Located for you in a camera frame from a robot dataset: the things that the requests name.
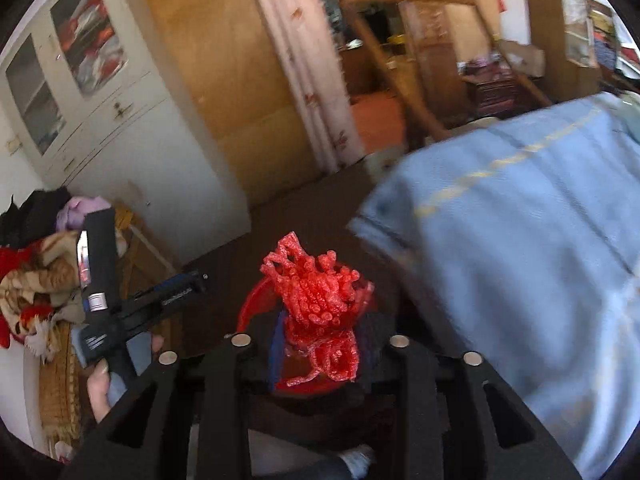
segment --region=white cabinet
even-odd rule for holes
[[[142,1],[36,0],[0,101],[48,186],[127,203],[187,262],[247,232],[248,209]]]

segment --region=white curtain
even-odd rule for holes
[[[322,0],[258,0],[320,168],[364,155]]]

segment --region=wooden chair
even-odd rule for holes
[[[492,48],[509,65],[519,85],[523,86],[543,107],[551,101],[522,73],[515,69],[500,44],[494,40],[489,24],[480,11],[477,0],[339,0],[344,16],[364,42],[376,67],[402,101],[407,118],[407,145],[409,150],[424,146],[424,137],[435,142],[449,139],[448,128],[464,124],[469,117],[469,104],[465,84],[458,75],[456,57],[445,5],[472,7]],[[356,10],[358,4],[369,2],[399,4],[407,28],[408,47],[416,58],[422,90],[412,91],[412,85],[398,81],[387,64],[387,59],[375,35]]]

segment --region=white wall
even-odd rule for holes
[[[11,195],[20,205],[43,183],[27,161],[23,150],[9,156],[5,148],[14,138],[4,108],[0,106],[0,212],[9,207]],[[38,410],[38,360],[12,342],[0,348],[0,416],[9,431],[30,446],[45,450]]]
[[[500,14],[500,31],[505,40],[531,43],[527,0],[504,0],[506,12]]]
[[[9,207],[12,194],[15,195],[15,203],[20,205],[31,191],[44,186],[23,149],[13,155],[7,152],[5,144],[14,137],[4,108],[0,105],[0,212]]]

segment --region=cabinet drawer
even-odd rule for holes
[[[92,156],[92,152],[97,152],[97,149],[92,150],[91,137],[84,128],[78,128],[56,153],[44,180],[51,187],[65,185],[80,165]]]
[[[162,78],[149,72],[140,81],[103,102],[87,118],[87,129],[92,132],[95,142],[100,144],[140,112],[149,110],[165,99],[167,94]]]

